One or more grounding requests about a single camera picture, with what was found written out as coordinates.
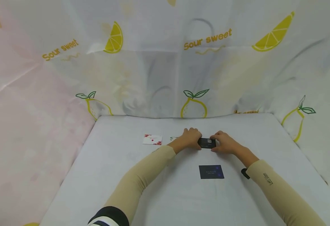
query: lemon slice illustration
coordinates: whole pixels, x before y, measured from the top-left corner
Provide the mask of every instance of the lemon slice illustration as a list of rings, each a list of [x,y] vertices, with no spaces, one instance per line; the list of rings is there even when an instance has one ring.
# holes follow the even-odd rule
[[[25,224],[24,226],[39,226],[40,224],[39,223],[28,223],[28,224]]]
[[[181,112],[180,112],[180,116],[183,118],[184,115],[186,114],[186,111],[188,109],[188,105],[190,103],[196,103],[196,104],[200,104],[201,107],[204,109],[203,114],[201,115],[201,117],[205,118],[208,114],[208,109],[206,108],[205,104],[199,100],[194,100],[194,98],[200,98],[202,96],[205,95],[205,93],[207,93],[209,91],[209,89],[200,91],[198,93],[196,93],[195,95],[189,91],[189,90],[184,90],[184,94],[188,97],[187,101],[185,102],[185,104],[183,105]]]
[[[297,112],[297,113],[301,116],[301,124],[300,124],[300,128],[298,129],[298,133],[297,133],[296,138],[293,140],[294,142],[297,142],[297,141],[299,140],[299,138],[301,137],[301,130],[302,130],[303,120],[304,120],[304,114],[303,114],[303,113],[308,114],[308,115],[309,115],[309,114],[315,114],[315,113],[316,113],[316,111],[315,111],[313,108],[311,108],[311,107],[303,107],[303,102],[304,102],[305,99],[306,99],[306,96],[304,95],[303,98],[301,99],[299,105],[298,105],[294,110],[292,110],[291,112],[289,112],[289,113],[284,117],[284,119],[283,119],[283,121],[282,121],[282,123],[281,123],[281,125],[283,126],[285,120],[286,120],[291,114],[293,114],[293,112]]]
[[[255,45],[253,45],[253,49],[259,52],[265,52],[279,45],[288,31],[288,27],[293,20],[293,16],[294,12],[291,12],[270,33],[266,34]]]
[[[122,48],[122,30],[119,24],[115,21],[111,30],[111,34],[109,39],[107,40],[107,44],[105,46],[104,52],[107,53],[117,53],[120,52]]]
[[[76,97],[82,98],[87,102],[87,110],[92,115],[92,117],[97,121],[101,115],[113,115],[111,108],[99,101],[94,99],[96,91],[91,92],[88,96],[83,93],[76,94]]]
[[[168,0],[168,3],[169,3],[171,6],[175,7],[176,0]]]

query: dark blue card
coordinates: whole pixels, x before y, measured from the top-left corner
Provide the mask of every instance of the dark blue card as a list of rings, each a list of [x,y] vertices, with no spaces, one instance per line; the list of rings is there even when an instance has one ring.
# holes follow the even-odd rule
[[[201,179],[224,179],[221,165],[199,166]]]

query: text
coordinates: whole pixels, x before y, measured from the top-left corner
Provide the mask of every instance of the text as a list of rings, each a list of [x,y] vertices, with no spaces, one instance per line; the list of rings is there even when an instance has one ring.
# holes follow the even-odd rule
[[[79,43],[77,43],[77,41],[74,39],[73,41],[67,43],[66,45],[64,46],[61,46],[61,49],[63,49],[64,51],[67,51],[69,50],[70,48],[74,48],[75,46],[78,46]],[[51,58],[54,58],[54,56],[60,54],[60,49],[57,48],[55,50],[53,50],[52,52],[50,53],[47,53],[47,54],[43,54],[42,55],[42,58],[45,59],[46,61],[49,61],[51,60]]]
[[[227,38],[231,35],[232,35],[232,29],[230,28],[229,31],[225,32],[224,34],[218,34],[218,35],[215,35],[215,36],[207,37],[205,39],[205,41],[206,41],[206,43],[215,42],[215,41]],[[193,48],[194,46],[201,46],[201,41],[203,41],[203,39],[199,39],[199,40],[196,40],[196,41],[185,43],[184,44],[184,50],[188,50],[189,48]]]

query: forearm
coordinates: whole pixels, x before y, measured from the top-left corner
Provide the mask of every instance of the forearm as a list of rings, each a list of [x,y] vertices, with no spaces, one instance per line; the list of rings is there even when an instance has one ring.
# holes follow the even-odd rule
[[[264,160],[251,164],[247,174],[262,189],[273,209],[287,226],[325,225],[312,207]]]
[[[249,168],[251,164],[258,161],[258,157],[253,154],[248,148],[240,146],[234,151],[234,155],[243,163],[246,168]]]
[[[141,194],[174,157],[172,147],[162,146],[142,159],[123,176],[105,207],[122,210],[131,224]]]

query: yellow lemon slice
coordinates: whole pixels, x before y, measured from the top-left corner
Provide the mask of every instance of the yellow lemon slice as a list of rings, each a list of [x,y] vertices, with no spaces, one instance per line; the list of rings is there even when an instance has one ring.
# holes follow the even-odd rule
[[[117,53],[120,52],[122,48],[122,30],[119,24],[115,21],[111,30],[109,39],[105,46],[104,52],[107,53]]]
[[[168,0],[168,3],[169,3],[172,7],[175,7],[176,0]]]
[[[28,224],[25,224],[24,226],[39,226],[40,224],[39,223],[28,223]]]
[[[293,20],[293,16],[294,12],[291,12],[270,33],[266,34],[255,45],[253,45],[253,49],[259,52],[265,52],[279,45],[288,31],[288,27]]]

